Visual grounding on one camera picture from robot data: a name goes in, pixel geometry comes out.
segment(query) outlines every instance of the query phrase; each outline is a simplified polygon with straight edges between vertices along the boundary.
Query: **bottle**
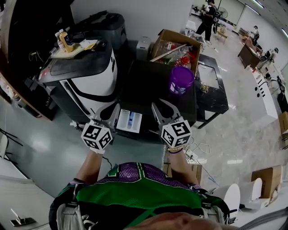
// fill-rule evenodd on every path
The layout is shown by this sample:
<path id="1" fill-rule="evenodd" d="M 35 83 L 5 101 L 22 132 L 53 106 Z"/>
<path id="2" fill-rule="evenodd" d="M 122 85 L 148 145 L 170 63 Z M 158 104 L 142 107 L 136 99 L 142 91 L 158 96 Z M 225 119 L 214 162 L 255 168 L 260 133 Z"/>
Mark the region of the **bottle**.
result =
<path id="1" fill-rule="evenodd" d="M 67 53 L 72 52 L 74 50 L 74 47 L 68 38 L 68 34 L 63 29 L 59 30 L 59 32 L 60 32 L 59 38 L 63 42 L 66 52 Z"/>
<path id="2" fill-rule="evenodd" d="M 188 56 L 184 56 L 181 58 L 181 66 L 191 69 L 190 59 Z"/>
<path id="3" fill-rule="evenodd" d="M 63 50 L 64 52 L 66 52 L 65 46 L 64 46 L 63 42 L 60 40 L 59 35 L 60 35 L 59 32 L 57 32 L 57 33 L 55 34 L 55 36 L 56 36 L 56 38 L 57 38 L 58 46 L 59 46 L 59 48 L 60 48 L 61 50 Z"/>

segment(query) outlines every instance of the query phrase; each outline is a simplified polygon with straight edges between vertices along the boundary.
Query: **wooden desk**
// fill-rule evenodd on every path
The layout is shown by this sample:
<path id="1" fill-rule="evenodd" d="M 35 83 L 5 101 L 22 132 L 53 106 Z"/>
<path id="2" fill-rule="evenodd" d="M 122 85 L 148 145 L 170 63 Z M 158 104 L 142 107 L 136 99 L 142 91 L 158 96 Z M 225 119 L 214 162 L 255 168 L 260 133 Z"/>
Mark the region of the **wooden desk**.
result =
<path id="1" fill-rule="evenodd" d="M 217 34 L 219 34 L 221 37 L 224 37 L 224 42 L 223 44 L 225 44 L 226 38 L 228 38 L 228 36 L 226 34 L 221 33 L 220 31 L 217 31 Z"/>
<path id="2" fill-rule="evenodd" d="M 240 30 L 239 30 L 238 33 L 239 33 L 240 35 L 242 35 L 242 36 L 247 36 L 247 35 L 249 34 L 248 31 L 246 31 L 246 30 L 244 30 L 244 29 L 242 29 L 242 28 L 240 28 Z"/>
<path id="3" fill-rule="evenodd" d="M 238 57 L 240 57 L 245 68 L 251 65 L 251 68 L 254 69 L 260 62 L 260 58 L 246 44 L 243 46 L 242 50 L 238 54 Z"/>

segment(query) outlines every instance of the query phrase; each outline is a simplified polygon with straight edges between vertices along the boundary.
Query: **black pants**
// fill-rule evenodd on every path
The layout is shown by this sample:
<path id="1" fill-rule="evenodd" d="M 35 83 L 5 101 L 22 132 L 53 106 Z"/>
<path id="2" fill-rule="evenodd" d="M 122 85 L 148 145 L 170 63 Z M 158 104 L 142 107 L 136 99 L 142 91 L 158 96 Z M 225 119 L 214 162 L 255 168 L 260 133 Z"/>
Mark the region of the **black pants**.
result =
<path id="1" fill-rule="evenodd" d="M 196 34 L 202 34 L 205 31 L 205 40 L 210 41 L 211 30 L 212 30 L 212 25 L 206 26 L 205 23 L 202 22 L 202 24 L 197 29 Z"/>

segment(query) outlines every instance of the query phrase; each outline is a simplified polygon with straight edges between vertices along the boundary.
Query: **purple container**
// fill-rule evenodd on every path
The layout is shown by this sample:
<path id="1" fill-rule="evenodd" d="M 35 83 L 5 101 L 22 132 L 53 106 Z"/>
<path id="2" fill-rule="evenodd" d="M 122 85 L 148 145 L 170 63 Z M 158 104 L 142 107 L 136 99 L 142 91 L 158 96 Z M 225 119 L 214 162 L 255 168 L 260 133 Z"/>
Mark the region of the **purple container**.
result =
<path id="1" fill-rule="evenodd" d="M 176 66 L 170 75 L 169 89 L 173 94 L 182 95 L 193 84 L 194 73 L 183 66 Z"/>

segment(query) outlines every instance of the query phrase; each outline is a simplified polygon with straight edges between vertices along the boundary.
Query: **paper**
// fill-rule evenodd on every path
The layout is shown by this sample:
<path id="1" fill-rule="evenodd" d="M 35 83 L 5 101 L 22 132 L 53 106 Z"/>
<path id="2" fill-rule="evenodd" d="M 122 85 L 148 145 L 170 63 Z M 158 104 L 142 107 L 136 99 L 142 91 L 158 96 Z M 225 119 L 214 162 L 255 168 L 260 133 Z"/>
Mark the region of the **paper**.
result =
<path id="1" fill-rule="evenodd" d="M 92 48 L 98 40 L 83 40 L 80 42 L 80 46 L 84 49 L 89 49 L 90 47 Z"/>

